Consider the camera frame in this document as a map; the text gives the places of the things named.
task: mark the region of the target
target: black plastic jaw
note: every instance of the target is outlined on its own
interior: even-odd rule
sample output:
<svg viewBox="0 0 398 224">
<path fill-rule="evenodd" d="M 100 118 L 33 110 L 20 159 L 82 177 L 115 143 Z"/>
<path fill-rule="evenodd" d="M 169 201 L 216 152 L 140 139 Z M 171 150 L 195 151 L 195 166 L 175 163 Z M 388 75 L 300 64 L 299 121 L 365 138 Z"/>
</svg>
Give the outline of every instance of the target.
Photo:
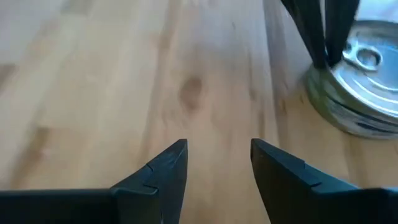
<svg viewBox="0 0 398 224">
<path fill-rule="evenodd" d="M 272 224 L 398 223 L 394 189 L 359 189 L 260 139 L 251 160 Z"/>
<path fill-rule="evenodd" d="M 187 181 L 181 139 L 110 189 L 0 192 L 0 223 L 178 223 Z"/>
</svg>

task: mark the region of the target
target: pull tab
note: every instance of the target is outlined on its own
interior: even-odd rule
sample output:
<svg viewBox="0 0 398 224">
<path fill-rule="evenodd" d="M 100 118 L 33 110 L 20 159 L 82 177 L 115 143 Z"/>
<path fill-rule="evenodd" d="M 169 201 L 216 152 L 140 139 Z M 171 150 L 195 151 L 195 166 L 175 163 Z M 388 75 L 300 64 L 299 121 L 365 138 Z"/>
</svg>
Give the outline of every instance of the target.
<svg viewBox="0 0 398 224">
<path fill-rule="evenodd" d="M 358 41 L 347 41 L 343 58 L 364 72 L 377 72 L 383 61 L 383 57 L 377 48 L 360 44 Z"/>
</svg>

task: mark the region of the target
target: metal can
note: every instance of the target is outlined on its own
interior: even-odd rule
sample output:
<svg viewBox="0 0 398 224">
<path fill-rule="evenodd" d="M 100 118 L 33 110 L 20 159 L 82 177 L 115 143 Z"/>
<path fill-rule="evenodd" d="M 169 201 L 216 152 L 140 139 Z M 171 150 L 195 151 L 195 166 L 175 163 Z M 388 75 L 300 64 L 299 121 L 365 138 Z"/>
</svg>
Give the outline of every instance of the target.
<svg viewBox="0 0 398 224">
<path fill-rule="evenodd" d="M 356 21 L 332 69 L 310 67 L 313 107 L 341 130 L 366 138 L 398 137 L 398 24 Z"/>
</svg>

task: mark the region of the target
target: light wood tabletop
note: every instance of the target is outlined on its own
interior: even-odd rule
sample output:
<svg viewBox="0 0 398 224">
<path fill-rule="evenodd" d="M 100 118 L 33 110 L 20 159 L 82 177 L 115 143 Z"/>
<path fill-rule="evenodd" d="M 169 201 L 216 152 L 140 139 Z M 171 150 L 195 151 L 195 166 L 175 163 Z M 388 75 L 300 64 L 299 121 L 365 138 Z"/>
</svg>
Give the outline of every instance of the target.
<svg viewBox="0 0 398 224">
<path fill-rule="evenodd" d="M 360 187 L 398 185 L 398 142 L 322 119 L 309 64 L 276 0 L 1 0 L 0 188 L 110 187 L 180 138 L 181 223 L 269 223 L 251 138 Z"/>
</svg>

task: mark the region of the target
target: silver can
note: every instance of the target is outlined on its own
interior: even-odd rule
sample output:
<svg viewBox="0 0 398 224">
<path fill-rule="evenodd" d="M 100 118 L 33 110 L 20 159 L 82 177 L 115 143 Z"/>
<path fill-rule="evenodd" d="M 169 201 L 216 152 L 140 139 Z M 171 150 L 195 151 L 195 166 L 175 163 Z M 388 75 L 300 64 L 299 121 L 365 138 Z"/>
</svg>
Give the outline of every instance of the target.
<svg viewBox="0 0 398 224">
<path fill-rule="evenodd" d="M 332 70 L 310 67 L 306 87 L 314 108 L 348 133 L 398 137 L 398 24 L 356 21 Z"/>
</svg>

